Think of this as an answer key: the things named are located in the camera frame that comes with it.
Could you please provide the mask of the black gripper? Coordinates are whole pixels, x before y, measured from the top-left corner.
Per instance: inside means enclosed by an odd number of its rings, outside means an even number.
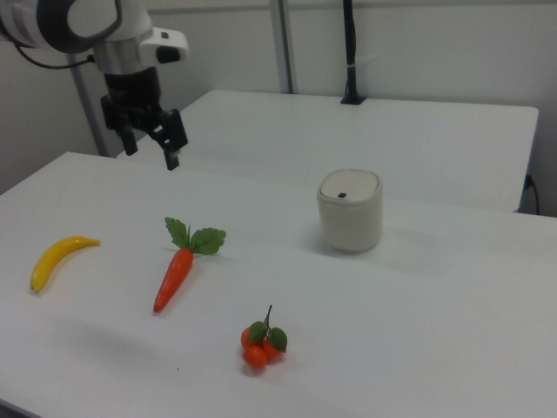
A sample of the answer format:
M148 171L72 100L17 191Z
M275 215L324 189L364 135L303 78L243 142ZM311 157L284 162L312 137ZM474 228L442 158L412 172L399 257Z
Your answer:
M104 74L108 93L101 98L104 120L116 131L131 156L138 151L133 129L146 132L163 149L169 171L179 166L178 154L188 144L180 113L165 111L159 100L161 88L155 67L132 74Z

